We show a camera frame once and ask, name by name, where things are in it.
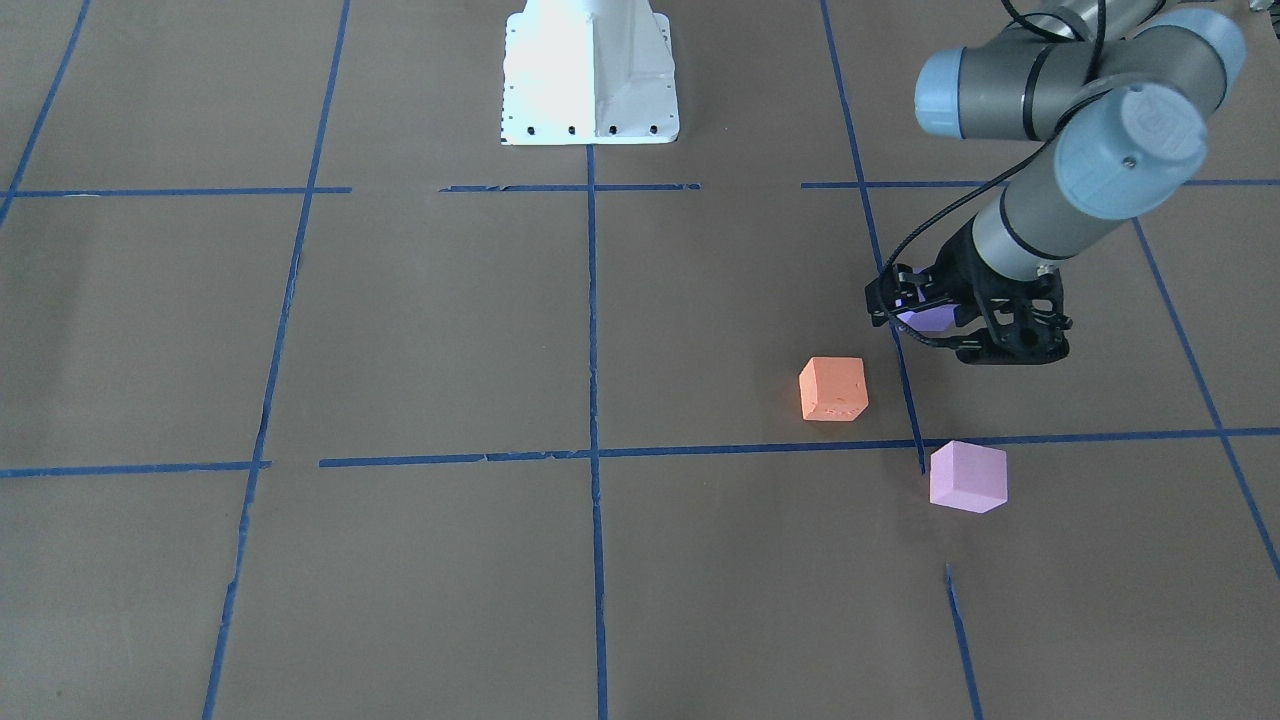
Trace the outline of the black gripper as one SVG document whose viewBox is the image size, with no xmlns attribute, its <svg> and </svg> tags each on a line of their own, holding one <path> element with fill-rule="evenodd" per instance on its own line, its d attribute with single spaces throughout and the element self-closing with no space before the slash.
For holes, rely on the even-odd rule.
<svg viewBox="0 0 1280 720">
<path fill-rule="evenodd" d="M 974 320 L 984 325 L 970 334 L 934 337 L 901 318 L 902 310 L 954 304 L 955 327 Z M 1046 365 L 1070 352 L 1073 325 L 1064 311 L 1061 274 L 1012 281 L 989 269 L 977 250 L 968 222 L 942 246 L 934 266 L 895 264 L 867 286 L 867 311 L 873 327 L 895 319 L 900 333 L 931 348 L 954 351 L 969 365 Z"/>
</svg>

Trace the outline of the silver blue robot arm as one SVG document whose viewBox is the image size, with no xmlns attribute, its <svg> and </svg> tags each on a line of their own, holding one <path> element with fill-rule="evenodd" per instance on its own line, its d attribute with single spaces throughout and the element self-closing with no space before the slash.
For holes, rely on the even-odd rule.
<svg viewBox="0 0 1280 720">
<path fill-rule="evenodd" d="M 946 208 L 995 192 L 929 266 L 886 260 L 870 323 L 972 365 L 1066 357 L 1062 266 L 1199 172 L 1245 59 L 1235 20 L 1169 1 L 1047 1 L 931 56 L 914 91 L 924 132 L 1036 151 Z"/>
</svg>

